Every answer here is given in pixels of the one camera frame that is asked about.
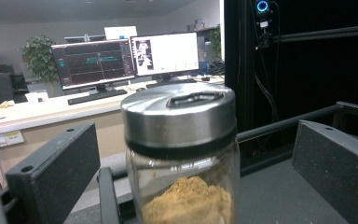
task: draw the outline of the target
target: computer screen display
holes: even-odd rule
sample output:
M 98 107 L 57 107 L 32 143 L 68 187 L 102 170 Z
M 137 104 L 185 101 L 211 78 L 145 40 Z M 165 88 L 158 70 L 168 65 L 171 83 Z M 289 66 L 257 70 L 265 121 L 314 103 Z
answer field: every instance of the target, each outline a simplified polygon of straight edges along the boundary
M 135 78 L 129 39 L 51 46 L 62 90 Z
M 137 76 L 199 69 L 196 33 L 132 36 L 131 46 Z

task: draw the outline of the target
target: stainless steel lid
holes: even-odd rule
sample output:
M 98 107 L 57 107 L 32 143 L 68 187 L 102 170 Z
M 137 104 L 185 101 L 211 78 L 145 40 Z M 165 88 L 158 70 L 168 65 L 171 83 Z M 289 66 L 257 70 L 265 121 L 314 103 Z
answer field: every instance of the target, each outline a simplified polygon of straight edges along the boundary
M 235 95 L 214 84 L 178 84 L 138 91 L 121 103 L 130 149 L 179 159 L 213 152 L 235 138 Z

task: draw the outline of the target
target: second monitor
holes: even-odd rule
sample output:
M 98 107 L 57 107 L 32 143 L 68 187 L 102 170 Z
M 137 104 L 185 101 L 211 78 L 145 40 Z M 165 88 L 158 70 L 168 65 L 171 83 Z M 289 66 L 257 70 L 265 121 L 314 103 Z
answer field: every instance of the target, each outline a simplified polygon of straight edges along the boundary
M 170 79 L 199 69 L 196 33 L 132 36 L 131 47 L 138 77 Z

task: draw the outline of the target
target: brown powder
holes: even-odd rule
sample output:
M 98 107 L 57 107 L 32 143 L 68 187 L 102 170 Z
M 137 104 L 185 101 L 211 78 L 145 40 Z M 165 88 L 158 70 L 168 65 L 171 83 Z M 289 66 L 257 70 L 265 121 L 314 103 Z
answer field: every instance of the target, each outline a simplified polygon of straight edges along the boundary
M 145 224 L 228 224 L 233 221 L 230 194 L 198 176 L 178 178 L 143 209 Z

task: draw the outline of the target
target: table surface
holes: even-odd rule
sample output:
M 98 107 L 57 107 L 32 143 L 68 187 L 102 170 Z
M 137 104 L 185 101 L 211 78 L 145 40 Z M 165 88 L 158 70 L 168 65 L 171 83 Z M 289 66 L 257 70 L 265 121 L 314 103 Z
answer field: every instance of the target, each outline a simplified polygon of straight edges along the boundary
M 348 223 L 307 181 L 291 160 L 241 178 L 241 223 Z
M 144 88 L 146 84 L 155 82 L 156 81 L 140 82 L 129 86 L 118 87 L 116 89 L 124 89 L 128 93 L 78 105 L 68 105 L 67 100 L 89 95 L 87 92 L 50 98 L 46 102 L 41 103 L 15 104 L 8 108 L 0 109 L 0 133 L 8 133 L 69 119 L 78 119 L 116 111 L 120 109 L 120 103 L 124 98 L 136 93 L 138 88 Z M 209 83 L 223 84 L 224 79 L 218 76 L 211 77 Z

